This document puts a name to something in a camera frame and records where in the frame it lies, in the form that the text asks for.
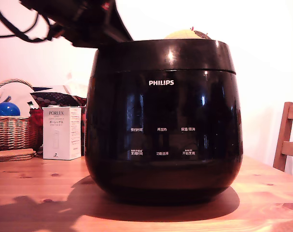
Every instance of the black cable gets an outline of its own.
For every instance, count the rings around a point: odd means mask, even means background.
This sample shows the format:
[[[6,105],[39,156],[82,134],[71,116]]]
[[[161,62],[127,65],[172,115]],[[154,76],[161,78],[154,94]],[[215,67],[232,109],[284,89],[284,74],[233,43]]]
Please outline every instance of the black cable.
[[[49,31],[50,31],[50,21],[47,17],[43,16],[44,20],[46,21],[46,23],[49,26]],[[40,43],[43,42],[45,40],[51,40],[52,39],[52,35],[50,33],[48,33],[48,36],[45,37],[44,39],[40,39],[40,38],[35,38],[35,39],[30,39],[25,33],[21,32],[18,28],[16,28],[11,22],[9,22],[0,12],[0,21],[10,30],[12,31],[12,33],[20,38],[21,40],[24,40],[26,42],[29,43]]]
[[[30,28],[28,28],[27,30],[23,31],[23,33],[27,33],[30,30],[32,30],[36,26],[36,24],[38,22],[38,18],[39,18],[39,13],[37,13],[36,19],[35,19],[34,23],[32,24],[32,26]],[[12,35],[0,35],[0,38],[11,38],[11,37],[15,37],[15,36],[16,35],[14,35],[14,34],[12,34]]]

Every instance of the coaster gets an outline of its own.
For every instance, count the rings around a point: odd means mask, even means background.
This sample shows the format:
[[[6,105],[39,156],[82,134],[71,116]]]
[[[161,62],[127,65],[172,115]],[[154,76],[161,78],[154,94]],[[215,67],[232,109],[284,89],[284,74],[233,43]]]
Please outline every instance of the coaster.
[[[12,159],[16,160],[24,160],[27,158],[32,158],[34,155],[23,155],[23,156],[15,156],[15,157],[0,157],[0,162],[1,161],[11,161]]]
[[[16,156],[24,156],[24,155],[33,155],[36,152],[31,149],[18,149],[18,150],[7,150],[0,151],[0,158],[8,158],[8,157],[16,157]]]
[[[26,158],[0,159],[0,162],[4,162],[4,161],[22,161],[22,160],[30,160],[30,159],[32,159],[32,158],[33,158],[33,156],[26,157]]]

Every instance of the wooden chair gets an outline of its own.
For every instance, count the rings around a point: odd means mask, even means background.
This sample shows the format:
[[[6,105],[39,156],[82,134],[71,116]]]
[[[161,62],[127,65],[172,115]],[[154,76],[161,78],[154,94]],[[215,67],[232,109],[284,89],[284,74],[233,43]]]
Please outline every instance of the wooden chair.
[[[290,134],[293,121],[293,102],[285,102],[273,167],[285,171],[287,156],[293,156],[293,142]]]

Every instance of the yellow object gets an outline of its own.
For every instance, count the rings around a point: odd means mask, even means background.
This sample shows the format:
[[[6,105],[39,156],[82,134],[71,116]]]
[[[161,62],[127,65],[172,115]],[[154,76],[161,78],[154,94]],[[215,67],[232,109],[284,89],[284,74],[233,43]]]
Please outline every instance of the yellow object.
[[[179,30],[165,37],[165,39],[202,39],[193,30]]]

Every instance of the wooden table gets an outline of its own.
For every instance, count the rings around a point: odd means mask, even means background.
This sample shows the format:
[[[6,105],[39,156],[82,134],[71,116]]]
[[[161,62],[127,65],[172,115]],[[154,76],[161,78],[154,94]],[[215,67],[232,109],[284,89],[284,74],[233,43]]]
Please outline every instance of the wooden table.
[[[293,176],[244,157],[210,203],[137,206],[111,201],[84,158],[0,162],[0,232],[290,232]]]

